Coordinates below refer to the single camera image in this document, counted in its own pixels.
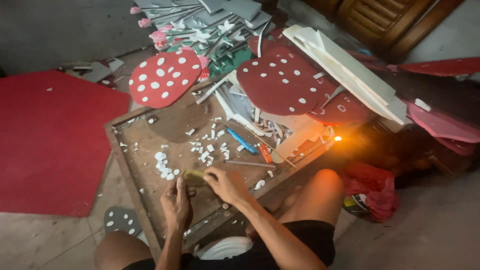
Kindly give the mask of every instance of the person's left hand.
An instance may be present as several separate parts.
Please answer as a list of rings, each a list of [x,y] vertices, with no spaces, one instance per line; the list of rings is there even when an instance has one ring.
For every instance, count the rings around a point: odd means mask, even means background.
[[[186,186],[182,177],[179,177],[176,181],[170,181],[160,198],[160,203],[167,221],[167,232],[182,233],[185,230],[190,209]]]

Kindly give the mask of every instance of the blue utility knife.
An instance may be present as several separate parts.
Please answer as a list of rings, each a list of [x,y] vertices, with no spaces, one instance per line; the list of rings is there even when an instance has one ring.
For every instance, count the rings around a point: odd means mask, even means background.
[[[235,131],[233,131],[231,128],[227,128],[228,133],[232,134],[232,136],[241,144],[245,149],[250,151],[250,153],[254,155],[260,154],[255,147],[249,143],[247,143],[240,135],[238,135]]]

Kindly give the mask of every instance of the wooden workbench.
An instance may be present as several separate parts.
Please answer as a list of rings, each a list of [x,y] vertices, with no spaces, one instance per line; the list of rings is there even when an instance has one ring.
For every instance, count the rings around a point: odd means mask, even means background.
[[[207,83],[196,85],[191,91],[196,91],[205,85]],[[252,194],[256,198],[260,198],[327,150],[320,140],[317,140],[316,143],[307,141],[296,152],[296,157],[289,158],[296,164],[296,168],[286,162],[277,164],[276,168],[223,163],[224,156],[220,153],[220,145],[223,143],[226,143],[230,150],[230,160],[258,163],[265,163],[265,161],[261,155],[254,156],[247,150],[238,152],[237,147],[240,144],[229,133],[218,140],[203,140],[204,135],[210,137],[212,124],[216,123],[215,131],[218,132],[222,129],[226,131],[227,123],[228,127],[235,130],[248,142],[259,143],[257,138],[237,122],[226,122],[225,113],[214,96],[201,105],[197,105],[195,101],[196,97],[187,93],[168,108],[140,108],[105,125],[107,136],[154,258],[159,257],[164,244],[165,220],[160,205],[160,196],[168,183],[166,179],[160,177],[161,172],[156,168],[155,154],[157,152],[166,153],[168,168],[181,171],[184,169],[202,171],[207,168],[206,163],[198,160],[201,155],[198,151],[191,152],[193,145],[189,142],[202,143],[204,151],[206,151],[207,145],[212,144],[215,148],[215,151],[210,154],[214,157],[213,166],[240,173],[240,177],[245,180],[248,187],[254,186],[261,179],[266,181],[265,186],[259,190],[250,188]],[[205,113],[205,106],[209,107],[208,113]],[[149,124],[147,120],[152,116],[156,117],[157,121]],[[215,117],[222,117],[222,120],[212,121]],[[195,132],[191,136],[185,134],[192,128],[195,129]],[[168,148],[162,149],[161,145],[168,145]],[[273,171],[273,178],[268,175],[268,170]],[[191,233],[186,236],[184,250],[196,244],[227,221],[229,216],[238,212],[233,207],[228,210],[221,208],[222,202],[208,186],[197,189],[197,195],[191,198],[191,203],[193,209]]]

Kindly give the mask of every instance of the white polka dot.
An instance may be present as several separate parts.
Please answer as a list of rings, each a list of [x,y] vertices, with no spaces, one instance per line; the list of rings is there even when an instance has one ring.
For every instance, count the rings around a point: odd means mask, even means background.
[[[156,74],[160,77],[163,77],[165,75],[165,71],[163,69],[159,68],[156,70]]]

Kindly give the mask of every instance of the hand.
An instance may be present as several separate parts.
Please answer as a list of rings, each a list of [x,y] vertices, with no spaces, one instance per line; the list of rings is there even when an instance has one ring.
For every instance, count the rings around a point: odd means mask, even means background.
[[[209,167],[205,170],[204,180],[222,200],[232,205],[252,197],[241,178],[235,175],[228,177],[224,170]]]
[[[167,233],[182,233],[186,228],[186,220],[190,211],[185,182],[182,177],[170,181],[162,197],[160,197]]]

